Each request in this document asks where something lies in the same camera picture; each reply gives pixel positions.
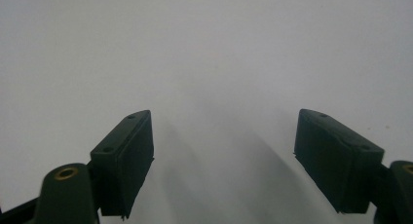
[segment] black plastic part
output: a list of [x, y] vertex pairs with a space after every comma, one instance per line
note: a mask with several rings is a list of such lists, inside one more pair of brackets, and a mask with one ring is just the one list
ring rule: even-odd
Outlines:
[[69, 164], [46, 175], [34, 223], [98, 223], [89, 171], [85, 165]]
[[398, 220], [401, 224], [413, 223], [413, 163], [393, 162], [390, 166], [390, 184]]
[[126, 117], [95, 147], [89, 166], [102, 179], [95, 189], [102, 215], [130, 216], [153, 155], [149, 110]]
[[338, 212], [367, 211], [382, 148], [325, 114], [302, 109], [294, 151]]
[[19, 205], [0, 215], [1, 224], [20, 224], [33, 219], [37, 198]]

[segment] white surface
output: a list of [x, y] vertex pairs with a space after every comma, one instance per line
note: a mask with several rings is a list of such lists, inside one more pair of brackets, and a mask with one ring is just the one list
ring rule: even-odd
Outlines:
[[[300, 108], [413, 160], [413, 0], [0, 0], [0, 205], [150, 109], [125, 223], [372, 223], [292, 155]], [[101, 218], [121, 223], [120, 218]]]

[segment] white background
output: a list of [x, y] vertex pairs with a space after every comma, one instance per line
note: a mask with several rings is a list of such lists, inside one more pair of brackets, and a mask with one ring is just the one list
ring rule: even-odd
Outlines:
[[298, 111], [412, 161], [412, 16], [413, 0], [0, 0], [0, 205], [150, 109], [156, 160], [125, 223], [372, 223], [294, 159]]

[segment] mounting hole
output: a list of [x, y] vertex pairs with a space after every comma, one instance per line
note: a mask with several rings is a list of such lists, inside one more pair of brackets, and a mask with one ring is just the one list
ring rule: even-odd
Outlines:
[[63, 168], [55, 174], [55, 180], [65, 180], [73, 177], [79, 172], [77, 168]]
[[370, 149], [370, 147], [368, 145], [361, 145], [360, 148], [364, 149], [364, 150], [369, 150]]
[[408, 173], [413, 174], [413, 165], [411, 164], [404, 165], [403, 168], [406, 169]]
[[103, 152], [105, 152], [105, 153], [110, 153], [112, 151], [113, 151], [112, 147], [106, 147], [106, 148], [103, 149]]

